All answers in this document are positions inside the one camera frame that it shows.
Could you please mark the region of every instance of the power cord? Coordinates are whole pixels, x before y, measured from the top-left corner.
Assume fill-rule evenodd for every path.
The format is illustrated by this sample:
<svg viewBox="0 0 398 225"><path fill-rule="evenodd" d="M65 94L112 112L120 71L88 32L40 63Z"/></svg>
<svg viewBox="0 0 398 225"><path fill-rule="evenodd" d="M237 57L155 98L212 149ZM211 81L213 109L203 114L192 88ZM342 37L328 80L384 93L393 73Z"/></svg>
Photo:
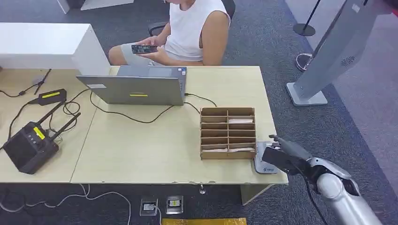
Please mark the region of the power cord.
<svg viewBox="0 0 398 225"><path fill-rule="evenodd" d="M14 124L15 120L19 117L19 115L21 115L22 110L23 110L27 105L32 105L32 104L36 104L36 103L37 103L37 98L34 99L34 100L32 100L32 101L29 101L29 102L25 103L25 104L21 107L21 109L18 111L18 114L13 118L13 120L12 120L11 123L10 123L10 127L8 128L8 138L7 138L7 140L10 140L10 139L11 139L11 129L12 129L12 125Z"/></svg>
<svg viewBox="0 0 398 225"><path fill-rule="evenodd" d="M309 185L309 182L308 182L306 176L304 175L304 173L303 173L294 163L290 162L290 164L292 164L292 165L298 170L298 172L300 173L300 175L303 177L304 182L306 183L308 197L310 198L312 205L315 207L316 211L318 212L319 217L321 218L322 222L323 222L325 225L328 225L328 223L326 222L325 218L323 217L321 211L319 210L318 206L316 205L316 203L315 203L315 201L314 201L314 198L312 197L310 185Z"/></svg>
<svg viewBox="0 0 398 225"><path fill-rule="evenodd" d="M159 209L159 207L157 207L156 205L153 205L156 210L159 212L159 225L161 225L161 210Z"/></svg>
<svg viewBox="0 0 398 225"><path fill-rule="evenodd" d="M142 120L137 120L137 119L135 119L135 118L132 118L132 117L130 117L130 116L128 116L128 115L125 115L125 114L123 114L123 113L120 113L120 112L112 112L112 111L106 111L106 110L104 110L104 109L101 109L99 106L95 105L95 104L92 102L92 93L93 93L93 92L91 92L91 94L90 94L90 102L91 102L91 104L92 104L93 106L95 106L97 109L101 110L101 111L104 112L104 113L116 114L116 115L124 116L124 117L126 117L127 119L130 119L130 120L135 121L135 122L138 122L138 123L145 123L145 124L153 123L153 122L155 122L160 116L162 116L167 110L169 110L169 109L171 109L171 108L174 107L174 105L171 105L171 106L167 107L167 108L166 108L165 110L163 110L157 117L155 117L155 119L153 119L153 120L151 120L151 121L142 121ZM191 103L189 103L189 102L184 102L184 104L189 104L189 105L191 105L191 106L192 106L193 108L195 108L196 111L200 114L199 110L198 110L195 106L193 106Z"/></svg>
<svg viewBox="0 0 398 225"><path fill-rule="evenodd" d="M51 72L51 69L49 69L49 70L47 71L46 75L44 76L44 78L43 78L40 82L38 82L38 83L36 83L36 84L34 84L34 85L28 87L28 88L25 89L25 90L20 91L17 95L9 95L9 94L7 94L5 91L2 91L2 90L0 90L0 93L5 94L7 97L15 98L15 97L19 97L19 96L22 96L22 95L26 94L26 92L29 91L29 89L31 89L31 88L37 86L37 89L36 89L36 91L35 91L35 94L37 94L38 90L39 90L40 87L44 84L44 80L48 77L48 74L49 74L50 72Z"/></svg>
<svg viewBox="0 0 398 225"><path fill-rule="evenodd" d="M213 103L215 107L217 107L217 104L216 104L215 102L213 102L212 100L208 99L208 98L201 97L201 96L199 96L199 95L195 95L195 94L191 94L191 93L185 93L184 95L185 95L185 96L195 96L195 97L198 97L198 98L207 100L207 101Z"/></svg>
<svg viewBox="0 0 398 225"><path fill-rule="evenodd" d="M3 204L4 198L0 201L0 208L2 208L4 211L11 212L11 213L17 213L17 212L21 211L22 209L25 209L26 207L32 208L32 207L35 207L35 206L41 205L41 204L43 204L44 206L46 206L46 207L48 207L48 208L54 209L54 208L59 207L65 200L67 200L67 199L70 198L70 197L84 197L84 198L87 199L87 200L95 200L95 199L101 198L102 196L105 196L105 195L116 194L116 195L119 195L119 196L121 196L122 198L124 198L124 199L127 201L127 203L129 204L129 219L128 219L128 221L127 221L127 225L130 224L130 220L131 220L131 203L130 203L130 201L129 201L124 195L122 195L122 194L120 194L120 193L118 193L118 192L115 192L115 191L110 191L110 192L103 193L103 194L101 194L101 195L99 195L99 196L97 196L97 197L90 198L90 197L88 196L88 195L90 194L90 184L88 184L88 191L87 191L87 192L86 192L86 190L85 190L85 188L84 188L84 186L83 186L82 184L79 184L79 185L82 187L83 192L84 192L84 195L79 195L79 194L68 195L68 196L64 197L64 198L63 198L58 204L56 204L56 205L49 205L46 201L40 201L40 202L35 203L35 204L28 204L28 203L26 203L26 201L25 201L25 196L23 195L23 201L24 201L24 202L23 202L23 205L22 205L21 207L19 207L18 209L12 210L12 209L9 209L9 208L5 207L4 204Z"/></svg>
<svg viewBox="0 0 398 225"><path fill-rule="evenodd" d="M22 90L22 91L19 92L17 95L9 95L9 94L7 94L5 91L2 91L2 90L0 90L0 93L3 93L3 94L5 94L7 97L10 97L10 98L19 97L19 96L22 96L22 95L26 94L26 92L29 91L29 89L33 88L34 86L37 86L39 83L34 84L34 85L28 87L28 88L25 89L25 90Z"/></svg>
<svg viewBox="0 0 398 225"><path fill-rule="evenodd" d="M85 89L85 90L79 92L79 93L78 93L77 95L75 95L70 101L65 102L65 104L64 104L63 107L62 107L63 113L66 114L66 115L68 115L68 116L75 116L75 114L78 113L78 112L80 111L80 104L77 103L77 102L75 102L74 100L75 100L77 97L79 97L81 94L83 94L84 92L86 92L86 91L88 91L88 90L90 90L90 89ZM71 104L76 104L76 105L77 105L77 109L76 109L75 112L71 112L71 110L68 108L68 105L71 105ZM51 114L51 116L50 116L50 121L49 121L49 123L48 123L48 126L49 126L49 128L50 128L51 131L56 132L55 129L53 129L53 128L51 127L51 122L52 122L52 121L53 121L53 114ZM66 131L69 131L69 130L73 129L73 128L76 126L76 124L77 124L77 119L75 120L75 123L74 123L71 127L69 127L69 128L67 128L67 129L65 129L64 131L62 131L61 134L64 133L64 132L66 132Z"/></svg>
<svg viewBox="0 0 398 225"><path fill-rule="evenodd" d="M192 105L192 104L189 103L189 102L184 102L184 104L188 104L188 105L192 106L192 107L199 113L199 115L200 115L199 109L197 109L194 105Z"/></svg>

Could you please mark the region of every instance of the black router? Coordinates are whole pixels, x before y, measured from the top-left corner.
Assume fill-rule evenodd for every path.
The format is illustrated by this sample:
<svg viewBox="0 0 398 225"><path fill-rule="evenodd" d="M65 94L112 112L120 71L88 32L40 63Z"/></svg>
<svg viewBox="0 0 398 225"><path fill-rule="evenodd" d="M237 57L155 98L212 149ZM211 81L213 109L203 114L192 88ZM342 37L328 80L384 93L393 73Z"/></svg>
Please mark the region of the black router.
<svg viewBox="0 0 398 225"><path fill-rule="evenodd" d="M41 123L63 104L65 104L64 101L60 102L38 122L26 124L4 144L4 150L19 172L34 174L58 151L59 146L54 142L55 138L74 122L80 113L77 113L51 137L41 127Z"/></svg>

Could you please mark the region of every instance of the cable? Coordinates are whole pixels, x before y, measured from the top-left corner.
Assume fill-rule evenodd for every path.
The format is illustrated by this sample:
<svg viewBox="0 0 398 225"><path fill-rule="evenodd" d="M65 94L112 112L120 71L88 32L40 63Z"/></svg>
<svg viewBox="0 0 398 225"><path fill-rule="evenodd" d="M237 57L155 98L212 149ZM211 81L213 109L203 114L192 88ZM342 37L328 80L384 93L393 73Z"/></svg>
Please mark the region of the cable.
<svg viewBox="0 0 398 225"><path fill-rule="evenodd" d="M6 188L6 192L5 192L5 194L4 194L4 197L0 200L0 208L3 209L3 210L6 211L6 212L11 212L11 213L19 212L20 210L22 210L22 209L23 209L23 206L25 205L25 202L26 202L26 201L25 201L25 196L24 196L24 195L22 196L23 204L22 204L22 206L19 207L18 209L12 210L12 209L9 209L9 208L7 208L6 206L4 206L3 201L4 201L4 199L6 199L6 197L7 197L9 194L19 195L18 193L12 192L12 191L10 191L8 188Z"/></svg>
<svg viewBox="0 0 398 225"><path fill-rule="evenodd" d="M192 107L199 113L199 115L200 115L199 109L197 109L194 105L192 105L192 104L189 103L189 102L184 102L184 104L188 104L188 105L192 106Z"/></svg>
<svg viewBox="0 0 398 225"><path fill-rule="evenodd" d="M161 210L156 205L153 205L157 211L159 211L159 225L161 225Z"/></svg>
<svg viewBox="0 0 398 225"><path fill-rule="evenodd" d="M96 106L96 105L92 102L92 92L91 92L91 94L90 94L90 102L91 102L91 104L92 104L93 106L95 106L97 109L101 110L101 111L104 112L104 113L110 113L110 114L121 115L121 116L126 117L127 119L130 119L130 120L135 121L135 122L138 122L138 123L153 123L153 122L155 122L155 120L157 120L163 113L165 113L167 110L169 110L169 109L171 109L171 108L174 107L174 105L169 106L168 108L166 108L165 110L163 110L155 119L153 119L153 120L151 120L151 121L141 121L141 120L137 120L137 119L131 118L130 116L125 115L125 114L120 113L120 112L117 113L117 112L106 111L106 110L101 109L100 107Z"/></svg>
<svg viewBox="0 0 398 225"><path fill-rule="evenodd" d="M19 96L22 96L22 95L26 94L26 92L29 91L29 89L33 88L34 86L39 85L39 83L40 83L40 82L38 82L38 83L36 83L36 84L34 84L34 85L28 87L28 88L25 89L25 90L20 91L20 92L18 93L18 95L9 95L9 94L7 94L5 91L2 91L2 90L0 90L0 93L3 93L3 94L5 94L7 97L10 97L10 98L19 97Z"/></svg>
<svg viewBox="0 0 398 225"><path fill-rule="evenodd" d="M217 104L216 104L215 102L213 102L212 100L208 99L208 98L201 97L201 96L199 96L199 95L195 95L195 94L191 94L191 93L185 93L184 95L185 95L185 96L190 96L190 95L192 95L192 96L195 96L195 97L198 97L198 98L207 100L207 101L213 103L215 107L217 107Z"/></svg>
<svg viewBox="0 0 398 225"><path fill-rule="evenodd" d="M76 197L84 197L84 198L86 198L87 200L95 200L95 199L100 198L100 197L102 197L102 196L106 196L106 195L109 195L109 194L116 194L116 195L119 195L119 196L121 196L122 198L124 198L124 199L127 201L127 203L129 204L129 219L127 220L127 225L130 224L130 220L131 220L131 203L130 203L130 201L129 201L124 195L120 194L119 192L110 191L110 192L103 193L103 194L101 194L101 195L99 195L99 196L97 196L97 197L90 198L90 197L88 196L88 195L90 194L90 184L88 184L88 191L87 191L87 192L86 192L86 190L85 190L85 188L84 188L84 186L83 186L82 184L79 184L79 185L82 187L83 192L84 192L84 195L78 195L78 194L68 195L68 196L64 197L64 198L63 198L58 204L56 204L55 206L52 206L52 205L47 204L46 201L41 201L41 202L38 202L38 203L35 203L35 204L25 204L25 206L27 206L27 207L35 207L35 206L37 206L37 205L44 204L44 205L45 205L46 207L48 207L48 208L57 208L57 207L59 207L65 200L67 200L67 199L70 198L70 197L74 197L74 196L76 196Z"/></svg>
<svg viewBox="0 0 398 225"><path fill-rule="evenodd" d="M90 89L85 89L85 90L79 92L79 93L78 93L77 95L75 95L70 101L65 102L65 104L64 104L63 107L62 107L63 113L66 114L66 115L68 115L68 116L75 116L75 114L78 113L78 112L80 111L80 104L77 103L77 102L75 102L74 100L75 100L77 97L79 97L81 94L83 94L85 91L88 91L88 90L90 90ZM76 110L75 112L71 112L71 111L69 110L68 105L70 105L70 104L76 104L76 105L77 105L77 110ZM49 123L48 123L48 126L49 126L50 130L52 130L53 132L56 132L55 129L53 129L53 128L51 127L51 121L52 121L52 120L53 120L53 114L51 114L51 116L50 116L50 121L49 121ZM69 130L73 129L76 125L77 125L77 119L75 120L75 123L74 123L71 127L69 127L69 128L67 128L67 129L65 129L64 131L62 131L61 134L64 133L64 132L66 132L66 131L69 131Z"/></svg>
<svg viewBox="0 0 398 225"><path fill-rule="evenodd" d="M322 222L325 225L328 225L328 223L326 222L325 218L323 217L321 211L319 210L318 206L316 205L316 203L315 203L315 201L314 201L314 199L312 197L310 185L308 183L308 180L307 180L306 176L304 175L304 173L294 163L290 162L290 164L292 164L298 170L298 172L300 172L300 175L303 177L304 182L306 183L308 197L310 198L312 205L315 207L316 211L318 212L319 217L321 217Z"/></svg>
<svg viewBox="0 0 398 225"><path fill-rule="evenodd" d="M8 128L8 138L7 138L7 140L10 140L10 139L11 139L11 129L12 129L12 125L14 124L15 120L19 117L19 115L21 115L22 110L23 110L27 105L36 103L36 101L37 101L37 98L34 99L34 100L32 100L32 101L29 101L29 102L25 103L25 104L21 107L21 109L19 110L18 114L13 118L13 120L12 120L11 123L10 123L10 127Z"/></svg>

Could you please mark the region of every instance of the stanchion base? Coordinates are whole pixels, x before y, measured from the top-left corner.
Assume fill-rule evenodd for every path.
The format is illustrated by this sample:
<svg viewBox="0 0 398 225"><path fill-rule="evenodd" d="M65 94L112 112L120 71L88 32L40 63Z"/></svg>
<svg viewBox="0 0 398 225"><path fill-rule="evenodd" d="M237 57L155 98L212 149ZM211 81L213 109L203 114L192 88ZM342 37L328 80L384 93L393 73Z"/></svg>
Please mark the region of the stanchion base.
<svg viewBox="0 0 398 225"><path fill-rule="evenodd" d="M296 34L301 36L312 36L316 33L315 28L313 28L311 25L308 25L305 30L304 26L304 23L297 23L293 26L293 30L296 32Z"/></svg>
<svg viewBox="0 0 398 225"><path fill-rule="evenodd" d="M307 100L302 100L297 95L296 90L293 87L294 83L287 83L286 88L287 91L293 101L293 105L295 106L309 106L309 105L326 105L328 101L326 100L325 96L323 95L322 91L316 93L312 98Z"/></svg>
<svg viewBox="0 0 398 225"><path fill-rule="evenodd" d="M304 72L307 70L306 65L308 61L310 60L312 54L310 53L301 53L296 57L296 67L299 69L301 72Z"/></svg>

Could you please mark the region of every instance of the white cable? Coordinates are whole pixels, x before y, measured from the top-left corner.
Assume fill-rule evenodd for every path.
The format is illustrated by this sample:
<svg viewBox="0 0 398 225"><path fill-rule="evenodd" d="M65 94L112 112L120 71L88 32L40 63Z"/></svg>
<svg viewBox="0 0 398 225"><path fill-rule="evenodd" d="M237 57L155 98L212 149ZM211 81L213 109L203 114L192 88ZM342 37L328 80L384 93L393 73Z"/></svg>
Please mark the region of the white cable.
<svg viewBox="0 0 398 225"><path fill-rule="evenodd" d="M156 205L153 205L157 211L159 211L159 225L161 225L161 210Z"/></svg>
<svg viewBox="0 0 398 225"><path fill-rule="evenodd" d="M110 191L110 192L103 193L103 194L101 194L101 195L99 195L99 196L97 196L97 197L89 198L88 195L89 195L89 193L90 193L90 184L88 184L88 191L87 191L87 192L86 192L86 190L85 190L85 188L84 188L84 186L83 186L82 184L79 184L79 185L83 188L84 195L76 195L76 194L68 195L68 196L66 196L64 199L62 199L61 202L58 203L56 206L48 205L45 201L41 201L41 202L38 202L38 203L36 203L36 204L26 204L26 205L29 206L29 207L33 207L33 206L36 206L36 205L39 205L39 204L43 204L43 203L44 203L44 205L45 205L46 207L49 207L49 208L56 208L56 207L60 206L66 199L68 199L69 197L72 197L72 196L85 197L87 200L95 200L95 199L97 199L97 198L100 198L100 197L105 196L105 195L108 195L108 194L117 194L117 195L123 197L123 198L127 201L127 203L129 204L129 219L128 219L128 221L127 221L127 225L130 224L130 219L131 219L131 203L130 203L130 201L129 201L125 196L123 196L122 194L120 194L120 193L118 193L118 192ZM4 210L5 210L5 211L8 211L8 212L17 212L17 211L21 210L22 208L23 208L23 206L22 206L21 208L19 208L18 210L16 210L16 211L10 211L9 209L4 209Z"/></svg>
<svg viewBox="0 0 398 225"><path fill-rule="evenodd" d="M16 209L16 210L10 210L10 209L7 209L7 208L3 205L3 203L0 202L0 208L2 208L4 211L7 211L7 212L19 212L19 210L21 210L21 209L23 208L23 206L21 206L20 208L18 208L18 209Z"/></svg>

